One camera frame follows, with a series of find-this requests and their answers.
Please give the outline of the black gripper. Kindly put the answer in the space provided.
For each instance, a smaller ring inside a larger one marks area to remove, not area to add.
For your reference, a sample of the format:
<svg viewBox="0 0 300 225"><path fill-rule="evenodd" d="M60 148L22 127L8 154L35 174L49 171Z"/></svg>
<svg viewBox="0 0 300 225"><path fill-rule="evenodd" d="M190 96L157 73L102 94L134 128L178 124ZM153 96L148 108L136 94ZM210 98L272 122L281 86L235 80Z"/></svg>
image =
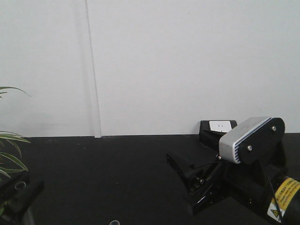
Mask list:
<svg viewBox="0 0 300 225"><path fill-rule="evenodd" d="M181 178L188 196L185 208L190 215L232 197L257 215L269 215L271 210L282 215L275 200L284 178L286 158L264 157L250 165L232 164L220 159L194 165L176 152L166 154L167 164Z"/></svg>

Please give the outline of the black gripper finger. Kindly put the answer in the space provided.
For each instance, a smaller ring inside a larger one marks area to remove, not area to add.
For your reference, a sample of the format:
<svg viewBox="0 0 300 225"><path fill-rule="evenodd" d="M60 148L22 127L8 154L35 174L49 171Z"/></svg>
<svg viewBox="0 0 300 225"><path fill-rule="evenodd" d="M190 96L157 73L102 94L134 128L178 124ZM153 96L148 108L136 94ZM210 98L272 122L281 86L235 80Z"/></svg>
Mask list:
<svg viewBox="0 0 300 225"><path fill-rule="evenodd" d="M43 180L31 181L28 186L19 191L5 207L4 224L6 225L34 225L35 219L31 205L43 192L45 182Z"/></svg>
<svg viewBox="0 0 300 225"><path fill-rule="evenodd" d="M11 199L19 191L26 188L30 183L30 175L28 172L14 174L11 178L5 178L0 182L0 198Z"/></svg>

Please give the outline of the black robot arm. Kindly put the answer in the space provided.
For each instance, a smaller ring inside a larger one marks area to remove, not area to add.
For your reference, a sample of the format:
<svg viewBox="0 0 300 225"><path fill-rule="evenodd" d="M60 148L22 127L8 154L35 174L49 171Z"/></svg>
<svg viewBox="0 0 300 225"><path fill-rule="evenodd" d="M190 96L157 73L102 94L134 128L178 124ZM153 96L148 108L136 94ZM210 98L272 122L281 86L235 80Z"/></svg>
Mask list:
<svg viewBox="0 0 300 225"><path fill-rule="evenodd" d="M300 181L269 161L233 164L216 155L214 161L195 165L167 154L167 164L181 178L191 215L230 197L272 225L300 223Z"/></svg>

